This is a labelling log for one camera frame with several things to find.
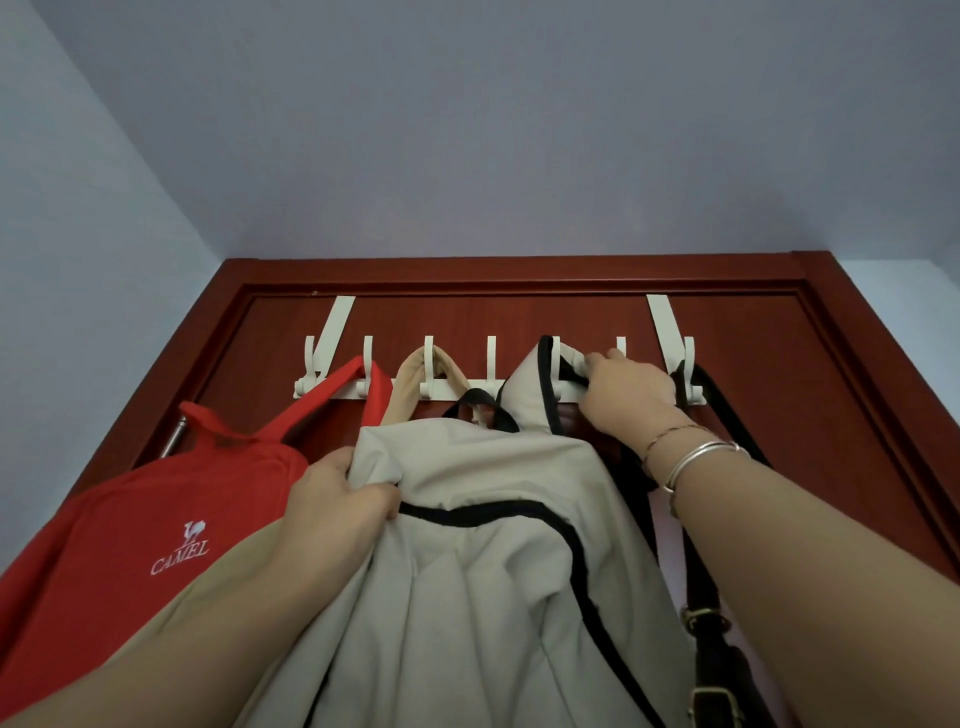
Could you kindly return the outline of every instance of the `hand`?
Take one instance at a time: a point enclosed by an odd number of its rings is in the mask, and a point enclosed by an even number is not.
[[[353,448],[334,450],[294,483],[268,570],[306,594],[320,612],[347,585],[371,552],[400,491],[390,483],[351,490]]]
[[[641,457],[660,432],[688,422],[676,404],[673,380],[653,364],[631,361],[618,349],[587,356],[590,386],[580,411],[601,432]]]

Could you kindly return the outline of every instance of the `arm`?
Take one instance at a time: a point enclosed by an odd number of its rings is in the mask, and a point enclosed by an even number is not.
[[[270,663],[344,588],[396,515],[394,486],[349,489],[351,457],[350,448],[332,452],[293,486],[264,571],[3,728],[230,725]]]
[[[584,414],[646,457],[690,423],[663,372],[611,352],[588,358]],[[716,436],[660,439],[648,468]],[[808,726],[950,725],[960,713],[960,588],[742,453],[687,466],[675,505],[737,623]]]

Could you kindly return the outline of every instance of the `ceiling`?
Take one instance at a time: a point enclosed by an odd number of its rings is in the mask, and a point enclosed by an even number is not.
[[[955,2],[34,4],[221,256],[960,233]]]

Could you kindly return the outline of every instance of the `camel logo embroidery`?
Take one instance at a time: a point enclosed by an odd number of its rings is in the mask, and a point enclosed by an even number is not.
[[[204,556],[209,551],[206,549],[206,541],[197,541],[197,537],[203,533],[206,523],[203,521],[188,521],[183,525],[183,546],[164,559],[157,559],[150,569],[150,575],[156,576],[161,571],[176,566],[181,561],[189,561],[198,556]]]

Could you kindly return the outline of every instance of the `silver bangle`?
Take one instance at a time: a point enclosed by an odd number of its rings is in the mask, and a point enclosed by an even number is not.
[[[670,471],[670,475],[667,476],[666,482],[663,483],[663,490],[670,494],[670,515],[677,515],[677,512],[673,507],[673,498],[677,494],[677,478],[680,477],[680,473],[684,471],[686,466],[688,466],[701,455],[706,455],[708,452],[713,452],[717,449],[729,449],[733,450],[734,452],[745,452],[747,453],[747,457],[750,457],[750,453],[744,448],[740,447],[737,443],[728,443],[723,442],[722,440],[714,440],[709,443],[703,443],[701,446],[688,452],[675,466],[673,466],[673,470]]]

